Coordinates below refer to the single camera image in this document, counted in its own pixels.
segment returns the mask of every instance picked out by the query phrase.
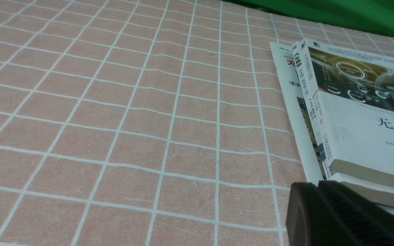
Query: stack of books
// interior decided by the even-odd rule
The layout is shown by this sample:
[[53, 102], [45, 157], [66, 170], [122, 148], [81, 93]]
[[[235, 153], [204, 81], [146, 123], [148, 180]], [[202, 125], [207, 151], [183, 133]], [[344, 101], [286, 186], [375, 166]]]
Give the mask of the stack of books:
[[394, 214], [394, 58], [270, 43], [308, 182], [341, 182]]

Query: paperback book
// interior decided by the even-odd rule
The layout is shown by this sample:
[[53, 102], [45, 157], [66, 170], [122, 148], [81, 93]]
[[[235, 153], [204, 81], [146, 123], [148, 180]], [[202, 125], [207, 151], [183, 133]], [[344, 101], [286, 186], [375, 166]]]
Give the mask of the paperback book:
[[327, 167], [394, 187], [394, 58], [311, 39], [291, 49]]
[[[302, 47], [302, 44], [303, 42], [297, 43], [300, 47]], [[302, 86], [306, 83], [306, 79], [302, 84], [300, 79], [302, 74], [299, 73], [303, 73], [303, 78], [305, 78], [306, 72], [305, 70], [298, 70], [292, 47], [278, 43], [270, 43], [270, 47], [307, 181], [314, 184], [323, 179], [341, 182], [394, 214], [394, 187], [367, 181], [330, 168], [328, 164], [330, 158], [327, 156], [326, 145], [323, 143], [321, 131], [320, 129], [314, 129], [314, 124], [317, 122], [315, 119], [319, 118], [317, 115], [320, 114], [320, 110], [322, 110], [322, 115], [324, 114], [323, 108], [314, 107], [312, 96], [305, 98], [302, 91]], [[349, 95], [344, 99], [352, 100]], [[314, 109], [315, 117], [312, 117], [312, 109]]]

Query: gauge graphic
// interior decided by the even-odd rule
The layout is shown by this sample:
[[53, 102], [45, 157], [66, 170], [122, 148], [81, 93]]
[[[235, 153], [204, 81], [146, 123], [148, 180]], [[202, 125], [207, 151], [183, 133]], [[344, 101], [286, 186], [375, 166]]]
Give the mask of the gauge graphic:
[[366, 97], [363, 94], [359, 93], [359, 92], [348, 90], [347, 94], [354, 101], [358, 101], [360, 103], [365, 103], [366, 102], [366, 100], [365, 100]]
[[335, 67], [342, 74], [344, 74], [350, 78], [354, 78], [354, 79], [358, 79], [358, 80], [366, 78], [366, 73], [363, 70], [361, 70], [360, 68], [358, 68], [350, 63], [337, 62], [335, 64]]
[[334, 83], [328, 82], [328, 83], [325, 83], [324, 86], [325, 86], [326, 90], [331, 93], [334, 93], [337, 95], [341, 93], [341, 91], [338, 89], [338, 87]]

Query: green backdrop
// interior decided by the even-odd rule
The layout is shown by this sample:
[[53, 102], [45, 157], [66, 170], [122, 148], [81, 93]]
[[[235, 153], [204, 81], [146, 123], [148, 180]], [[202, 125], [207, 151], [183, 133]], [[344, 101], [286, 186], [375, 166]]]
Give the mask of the green backdrop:
[[290, 17], [394, 37], [393, 0], [229, 0]]

